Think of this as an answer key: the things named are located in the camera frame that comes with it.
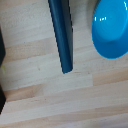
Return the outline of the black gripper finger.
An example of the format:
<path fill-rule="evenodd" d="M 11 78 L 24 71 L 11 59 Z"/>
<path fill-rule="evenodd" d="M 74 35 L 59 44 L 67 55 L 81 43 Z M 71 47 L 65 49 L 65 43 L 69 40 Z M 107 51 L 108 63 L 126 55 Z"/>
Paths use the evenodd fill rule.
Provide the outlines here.
<path fill-rule="evenodd" d="M 2 65 L 5 55 L 6 55 L 5 46 L 4 46 L 4 41 L 3 41 L 2 32 L 0 28 L 0 66 Z"/>
<path fill-rule="evenodd" d="M 6 97 L 4 95 L 4 92 L 2 90 L 2 87 L 0 85 L 0 114 L 1 114 L 1 112 L 3 110 L 3 107 L 5 105 L 5 102 L 6 102 Z"/>

